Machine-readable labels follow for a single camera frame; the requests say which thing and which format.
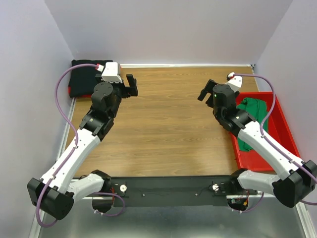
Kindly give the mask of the green t shirt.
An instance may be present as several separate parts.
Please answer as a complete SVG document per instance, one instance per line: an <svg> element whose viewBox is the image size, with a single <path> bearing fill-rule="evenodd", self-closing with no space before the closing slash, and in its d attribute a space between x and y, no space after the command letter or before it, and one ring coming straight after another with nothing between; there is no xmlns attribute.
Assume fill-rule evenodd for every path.
<svg viewBox="0 0 317 238"><path fill-rule="evenodd" d="M268 112L265 101L249 97L244 98L237 108L245 110L259 123L263 121ZM252 150L252 147L240 138L237 138L237 142L240 151L249 152Z"/></svg>

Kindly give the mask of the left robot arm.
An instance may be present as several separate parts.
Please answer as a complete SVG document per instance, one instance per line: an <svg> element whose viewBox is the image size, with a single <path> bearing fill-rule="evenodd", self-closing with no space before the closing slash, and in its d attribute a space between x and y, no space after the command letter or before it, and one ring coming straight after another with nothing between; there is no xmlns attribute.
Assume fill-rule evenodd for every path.
<svg viewBox="0 0 317 238"><path fill-rule="evenodd" d="M126 75L128 86L101 80L91 95L92 105L83 117L73 141L56 163L40 179L32 178L27 190L36 207L39 221L40 211L62 220L74 203L96 193L99 196L113 196L111 177L99 170L73 182L72 179L87 156L97 147L114 125L122 99L138 96L137 80Z"/></svg>

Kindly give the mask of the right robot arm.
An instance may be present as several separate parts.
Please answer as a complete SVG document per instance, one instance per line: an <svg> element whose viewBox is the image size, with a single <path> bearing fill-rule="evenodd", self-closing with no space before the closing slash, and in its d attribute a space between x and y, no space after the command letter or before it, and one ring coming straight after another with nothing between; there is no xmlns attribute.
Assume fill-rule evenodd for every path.
<svg viewBox="0 0 317 238"><path fill-rule="evenodd" d="M304 162L292 154L263 129L262 123L245 110L237 108L236 97L242 87L242 77L241 74L233 74L224 84L209 80L201 90L198 100L202 101L210 94L206 104L213 109L218 123L233 136L250 145L271 165L276 174L240 169L231 175L228 181L229 191L239 194L243 190L258 190L263 194L274 195L289 208L299 202L306 203L305 197L316 187L316 163L311 160Z"/></svg>

